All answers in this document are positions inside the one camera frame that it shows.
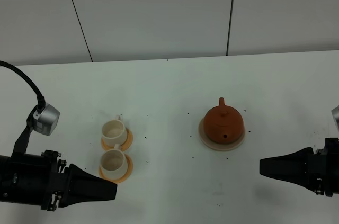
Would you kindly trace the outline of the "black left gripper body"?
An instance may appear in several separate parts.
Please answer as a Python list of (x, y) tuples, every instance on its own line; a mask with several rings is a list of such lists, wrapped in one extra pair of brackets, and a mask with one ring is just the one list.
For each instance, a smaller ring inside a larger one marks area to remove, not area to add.
[(1, 156), (1, 201), (37, 205), (42, 210), (55, 211), (62, 199), (59, 182), (54, 184), (67, 161), (61, 153), (46, 150), (41, 155)]

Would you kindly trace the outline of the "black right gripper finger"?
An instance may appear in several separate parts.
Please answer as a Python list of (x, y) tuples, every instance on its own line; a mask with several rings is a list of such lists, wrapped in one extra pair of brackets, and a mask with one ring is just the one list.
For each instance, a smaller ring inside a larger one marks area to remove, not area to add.
[(307, 147), (288, 155), (261, 159), (259, 173), (312, 190), (308, 175), (308, 157), (313, 154), (313, 149)]

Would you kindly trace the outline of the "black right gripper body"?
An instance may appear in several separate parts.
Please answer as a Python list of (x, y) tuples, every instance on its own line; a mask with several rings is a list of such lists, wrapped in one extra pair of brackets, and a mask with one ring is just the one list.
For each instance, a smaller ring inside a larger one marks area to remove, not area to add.
[(308, 178), (317, 195), (338, 194), (338, 138), (326, 138), (324, 148), (308, 157)]

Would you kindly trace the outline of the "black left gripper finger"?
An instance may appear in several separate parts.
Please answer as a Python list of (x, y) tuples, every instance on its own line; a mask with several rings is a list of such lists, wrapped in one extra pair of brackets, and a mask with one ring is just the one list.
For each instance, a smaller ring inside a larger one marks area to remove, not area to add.
[(71, 164), (61, 174), (61, 208), (83, 202), (115, 200), (117, 184), (93, 176)]

